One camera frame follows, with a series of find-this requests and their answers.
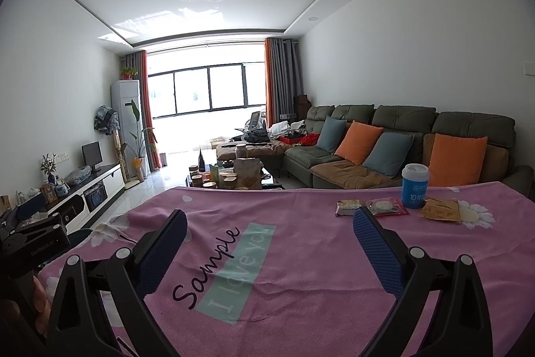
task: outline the window frame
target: window frame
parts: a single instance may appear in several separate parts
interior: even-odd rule
[[[160,115],[158,117],[153,117],[153,120],[165,119],[169,117],[176,117],[179,115],[189,115],[189,114],[201,114],[203,112],[216,112],[216,111],[228,111],[229,109],[241,109],[241,108],[255,108],[260,106],[265,106],[265,103],[250,105],[249,99],[247,96],[247,76],[245,74],[245,64],[264,64],[265,61],[255,61],[255,62],[231,62],[230,64],[214,64],[210,66],[199,66],[199,67],[188,67],[185,69],[176,69],[169,70],[168,72],[153,73],[148,75],[148,77],[163,76],[168,74],[173,74],[173,96],[175,96],[175,114],[169,115]],[[212,104],[212,83],[210,80],[210,69],[216,67],[227,67],[227,66],[241,66],[241,81],[242,81],[242,90],[243,90],[243,105],[240,106],[226,106],[223,108],[214,108]],[[181,72],[188,72],[189,70],[206,70],[208,77],[208,101],[210,102],[210,109],[200,109],[199,111],[189,111],[189,112],[177,112],[177,86],[175,82],[175,74]]]

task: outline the sofa armrest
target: sofa armrest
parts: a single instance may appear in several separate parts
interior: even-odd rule
[[[383,183],[383,184],[381,184],[381,185],[372,186],[370,189],[376,189],[376,188],[396,188],[396,187],[400,187],[402,182],[403,182],[403,179],[392,180],[391,182],[386,182],[386,183]]]
[[[530,191],[533,184],[533,168],[529,165],[514,167],[507,177],[502,180],[502,183],[530,198]]]

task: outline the green rectangle print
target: green rectangle print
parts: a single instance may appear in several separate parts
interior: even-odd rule
[[[215,274],[196,311],[228,324],[237,322],[260,273],[275,227],[254,222],[247,226],[232,252],[234,258]]]

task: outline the wall outlet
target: wall outlet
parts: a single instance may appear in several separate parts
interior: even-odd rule
[[[524,62],[524,75],[535,76],[535,62]]]

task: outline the silver bolt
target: silver bolt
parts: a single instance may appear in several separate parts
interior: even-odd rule
[[[78,255],[73,254],[71,257],[67,259],[67,265],[70,265],[70,266],[76,265],[79,260],[80,258],[78,257]]]
[[[119,259],[126,259],[130,255],[130,249],[129,248],[120,248],[119,250],[117,250],[115,255]]]
[[[412,247],[410,249],[410,255],[417,259],[421,259],[422,257],[425,256],[425,251],[422,250],[420,247]]]
[[[473,263],[473,259],[468,254],[463,254],[461,256],[461,262],[467,266],[470,266]]]

